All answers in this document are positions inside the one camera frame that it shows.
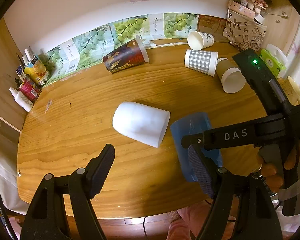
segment silver bolt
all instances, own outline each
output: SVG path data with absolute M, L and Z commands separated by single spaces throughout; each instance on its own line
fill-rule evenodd
M 44 179 L 45 180 L 49 180 L 49 179 L 51 179 L 52 178 L 52 174 L 51 173 L 48 173 L 48 174 L 46 174 L 45 176 L 44 176 Z
M 260 178 L 257 173 L 252 173 L 251 177 L 253 177 L 254 179 L 259 179 Z
M 228 170 L 225 167 L 220 167 L 220 168 L 218 168 L 218 171 L 222 174 L 225 174 L 225 173 L 227 173 Z
M 85 171 L 86 171 L 85 168 L 79 168 L 79 169 L 77 169 L 77 173 L 78 173 L 78 174 L 84 174 Z

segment hand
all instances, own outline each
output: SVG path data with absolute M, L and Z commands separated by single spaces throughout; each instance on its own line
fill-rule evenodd
M 295 163 L 297 158 L 297 151 L 296 147 L 294 147 L 289 154 L 286 162 L 284 163 L 284 168 L 286 170 L 291 170 Z M 265 163 L 264 159 L 257 155 L 258 162 L 262 165 L 261 167 L 261 175 L 266 178 L 266 182 L 271 189 L 272 192 L 278 192 L 280 187 L 283 185 L 283 178 L 280 175 L 277 175 L 277 168 L 272 163 Z

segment table top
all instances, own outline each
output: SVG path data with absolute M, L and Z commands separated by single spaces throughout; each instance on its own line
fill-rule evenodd
M 227 94 L 217 75 L 186 68 L 186 49 L 188 45 L 148 49 L 150 64 L 115 74 L 99 64 L 44 88 L 19 140 L 21 199 L 31 202 L 45 174 L 58 177 L 85 167 L 107 143 L 115 148 L 115 160 L 101 193 L 91 201 L 98 218 L 151 216 L 205 199 L 198 183 L 183 178 L 170 125 L 195 112 L 207 112 L 214 128 L 266 113 L 247 84 L 238 93 Z M 238 53 L 218 42 L 206 50 L 229 59 Z M 123 101 L 171 112 L 158 149 L 114 130 L 112 117 Z M 224 166 L 246 176 L 259 166 L 257 151 L 252 145 L 222 149 Z M 65 195 L 65 206 L 67 215 L 73 215 L 69 195 Z

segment canvas bag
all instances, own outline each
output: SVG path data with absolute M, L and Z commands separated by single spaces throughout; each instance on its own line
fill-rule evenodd
M 258 51 L 261 49 L 266 30 L 267 26 L 259 24 L 229 9 L 223 36 L 225 36 L 232 45 L 242 50 L 251 48 L 254 51 Z

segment white bottle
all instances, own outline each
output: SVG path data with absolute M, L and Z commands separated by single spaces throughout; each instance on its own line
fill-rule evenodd
M 22 92 L 17 91 L 13 87 L 10 87 L 9 90 L 11 91 L 14 100 L 19 105 L 21 105 L 23 109 L 25 109 L 27 112 L 30 112 L 33 107 L 33 103 L 28 98 L 26 98 L 26 96 Z

